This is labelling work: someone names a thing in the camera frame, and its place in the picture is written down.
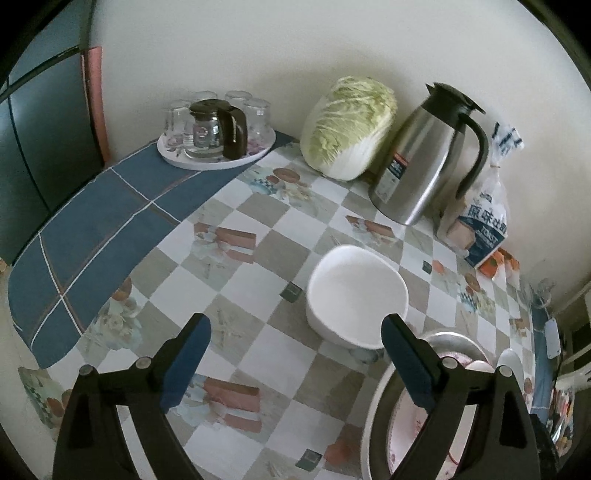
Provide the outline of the round floral rim plate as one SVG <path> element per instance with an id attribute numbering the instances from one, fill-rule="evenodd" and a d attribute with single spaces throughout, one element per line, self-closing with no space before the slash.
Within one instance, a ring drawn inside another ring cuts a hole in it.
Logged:
<path id="1" fill-rule="evenodd" d="M 454 437 L 437 478 L 452 479 L 464 453 L 476 408 L 466 406 Z M 387 460 L 390 473 L 393 474 L 401 465 L 418 434 L 422 430 L 428 414 L 425 409 L 414 404 L 407 389 L 404 388 L 394 406 L 387 434 Z"/>

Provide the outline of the stainless steel round tray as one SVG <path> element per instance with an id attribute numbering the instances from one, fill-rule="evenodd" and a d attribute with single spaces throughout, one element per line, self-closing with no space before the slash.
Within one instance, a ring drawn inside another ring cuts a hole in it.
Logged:
<path id="1" fill-rule="evenodd" d="M 424 334 L 423 339 L 439 356 L 453 356 L 463 366 L 475 360 L 488 361 L 480 346 L 461 333 L 440 330 Z"/>

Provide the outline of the large white ceramic bowl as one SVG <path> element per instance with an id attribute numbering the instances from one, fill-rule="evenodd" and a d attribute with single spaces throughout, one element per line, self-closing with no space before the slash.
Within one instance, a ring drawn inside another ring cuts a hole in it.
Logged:
<path id="1" fill-rule="evenodd" d="M 496 364 L 497 368 L 505 367 L 512 371 L 521 392 L 524 392 L 525 374 L 519 355 L 511 348 L 504 349 Z"/>

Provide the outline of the small white square bowl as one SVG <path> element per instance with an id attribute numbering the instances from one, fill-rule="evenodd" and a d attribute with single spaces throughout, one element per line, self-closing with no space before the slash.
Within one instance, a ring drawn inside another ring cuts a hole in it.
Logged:
<path id="1" fill-rule="evenodd" d="M 322 339 L 347 349 L 382 349 L 383 320 L 394 313 L 405 318 L 409 305 L 409 290 L 398 271 L 353 245 L 325 254 L 305 290 L 308 325 Z"/>

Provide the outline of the strawberry pattern red-rim bowl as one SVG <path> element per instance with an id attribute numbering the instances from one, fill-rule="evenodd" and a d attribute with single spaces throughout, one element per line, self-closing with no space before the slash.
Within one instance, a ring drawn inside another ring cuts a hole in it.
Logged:
<path id="1" fill-rule="evenodd" d="M 465 370 L 473 377 L 484 377 L 485 375 L 492 375 L 495 373 L 495 369 L 486 361 L 475 360 L 469 363 Z"/>

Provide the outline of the checkered blue-edged tablecloth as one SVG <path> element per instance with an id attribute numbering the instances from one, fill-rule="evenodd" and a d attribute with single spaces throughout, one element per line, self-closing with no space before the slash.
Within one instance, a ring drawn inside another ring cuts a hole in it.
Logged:
<path id="1" fill-rule="evenodd" d="M 404 278 L 417 333 L 450 327 L 490 358 L 521 358 L 529 406 L 544 413 L 551 374 L 546 314 L 504 277 L 485 278 L 422 220 L 405 227 L 363 181 L 312 172 L 281 141 L 245 170 L 192 173 L 146 147 L 107 169 L 45 226 L 9 277 L 28 352 L 18 367 L 33 428 L 53 448 L 79 368 L 153 355 L 195 312 L 212 341 L 169 421 L 208 479 L 358 479 L 370 400 L 386 369 L 308 326 L 308 280 L 352 244 Z"/>

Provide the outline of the orange snack packet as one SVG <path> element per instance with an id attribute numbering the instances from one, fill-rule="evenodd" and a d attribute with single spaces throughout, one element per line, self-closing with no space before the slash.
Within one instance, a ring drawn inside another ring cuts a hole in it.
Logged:
<path id="1" fill-rule="evenodd" d="M 479 267 L 482 275 L 489 279 L 494 279 L 499 269 L 505 264 L 504 255 L 500 250 L 492 253 Z"/>
<path id="2" fill-rule="evenodd" d="M 520 281 L 521 274 L 520 262 L 504 248 L 500 248 L 499 252 L 504 259 L 507 282 L 517 284 Z"/>

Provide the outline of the white power adapter box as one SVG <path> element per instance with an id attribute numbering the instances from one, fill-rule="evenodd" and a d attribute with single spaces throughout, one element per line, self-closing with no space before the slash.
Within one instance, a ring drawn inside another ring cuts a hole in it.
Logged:
<path id="1" fill-rule="evenodd" d="M 546 352 L 549 360 L 559 357 L 562 353 L 560 331 L 555 318 L 551 318 L 544 325 Z"/>

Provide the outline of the clear glass mug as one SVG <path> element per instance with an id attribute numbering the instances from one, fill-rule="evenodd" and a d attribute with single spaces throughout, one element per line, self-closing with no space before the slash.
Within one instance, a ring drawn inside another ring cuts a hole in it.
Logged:
<path id="1" fill-rule="evenodd" d="M 531 285 L 532 304 L 536 309 L 547 308 L 552 302 L 552 290 L 556 282 L 545 277 Z"/>

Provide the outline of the colourful clutter pile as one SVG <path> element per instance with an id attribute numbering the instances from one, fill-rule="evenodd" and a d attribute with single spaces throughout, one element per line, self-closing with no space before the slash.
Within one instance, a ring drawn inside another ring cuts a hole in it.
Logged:
<path id="1" fill-rule="evenodd" d="M 559 457 L 568 453 L 574 436 L 575 393 L 572 388 L 554 389 L 547 420 L 547 430 Z"/>

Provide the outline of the white lattice chair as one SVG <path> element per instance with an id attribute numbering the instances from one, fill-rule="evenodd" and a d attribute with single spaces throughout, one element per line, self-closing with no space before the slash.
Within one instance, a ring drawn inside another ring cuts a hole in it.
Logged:
<path id="1" fill-rule="evenodd" d="M 575 393 L 590 388 L 589 351 L 577 358 L 569 358 L 563 363 L 555 388 L 558 391 L 573 391 Z"/>

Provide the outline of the toast bread bag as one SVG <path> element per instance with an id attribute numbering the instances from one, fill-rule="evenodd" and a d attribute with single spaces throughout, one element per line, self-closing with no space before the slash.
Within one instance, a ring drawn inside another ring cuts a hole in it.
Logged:
<path id="1" fill-rule="evenodd" d="M 480 267 L 508 237 L 509 202 L 501 163 L 525 147 L 517 129 L 496 124 L 489 163 L 463 196 L 446 208 L 436 236 L 470 266 Z"/>

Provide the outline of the stainless steel thermos jug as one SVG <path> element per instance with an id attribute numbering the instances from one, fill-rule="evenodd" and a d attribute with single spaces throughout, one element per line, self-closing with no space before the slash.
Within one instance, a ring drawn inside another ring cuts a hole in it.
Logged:
<path id="1" fill-rule="evenodd" d="M 467 129 L 479 143 L 476 160 L 461 180 L 456 197 L 475 183 L 489 155 L 489 141 L 471 113 L 484 110 L 460 90 L 434 83 L 429 97 L 413 111 L 394 136 L 370 200 L 399 224 L 415 224 L 451 179 L 458 164 Z"/>

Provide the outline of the white tray with glasses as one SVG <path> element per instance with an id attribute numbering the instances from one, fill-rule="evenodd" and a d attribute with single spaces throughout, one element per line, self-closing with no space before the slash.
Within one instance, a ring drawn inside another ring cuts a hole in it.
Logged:
<path id="1" fill-rule="evenodd" d="M 158 153 L 170 165 L 192 171 L 228 170 L 262 159 L 276 142 L 270 102 L 241 90 L 218 97 L 201 91 L 166 111 Z"/>

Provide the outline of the napa cabbage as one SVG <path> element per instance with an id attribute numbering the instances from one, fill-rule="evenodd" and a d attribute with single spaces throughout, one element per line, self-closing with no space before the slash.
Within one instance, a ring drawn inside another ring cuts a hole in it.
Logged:
<path id="1" fill-rule="evenodd" d="M 389 138 L 397 111 L 394 90 L 382 82 L 356 76 L 336 80 L 304 121 L 304 162 L 338 181 L 358 178 Z"/>

